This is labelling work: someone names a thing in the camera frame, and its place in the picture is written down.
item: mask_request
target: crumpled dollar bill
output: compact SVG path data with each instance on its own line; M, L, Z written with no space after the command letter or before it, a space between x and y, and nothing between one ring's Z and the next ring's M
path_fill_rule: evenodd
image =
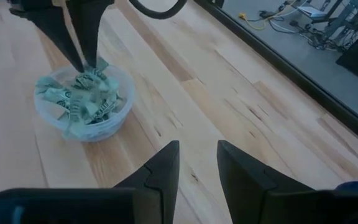
M58 118L67 123L64 136L80 138L87 125L108 120L124 106L126 99L119 93L119 82L103 73L108 65L99 57L96 68L85 66L85 72L68 82L68 86L52 77L41 77L35 84L36 94L65 109Z

